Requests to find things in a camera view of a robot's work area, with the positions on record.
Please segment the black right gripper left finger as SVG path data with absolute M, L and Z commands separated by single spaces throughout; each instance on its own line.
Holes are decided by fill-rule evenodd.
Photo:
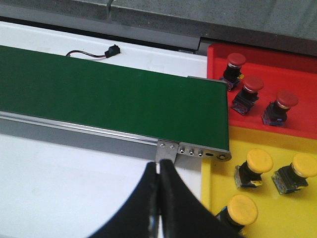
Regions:
M 137 186 L 120 209 L 92 238 L 157 238 L 159 233 L 158 174 L 147 163 Z

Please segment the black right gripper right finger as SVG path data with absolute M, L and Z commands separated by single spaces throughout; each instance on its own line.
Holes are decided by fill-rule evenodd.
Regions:
M 195 197 L 169 159 L 159 163 L 160 205 L 165 238 L 240 238 Z

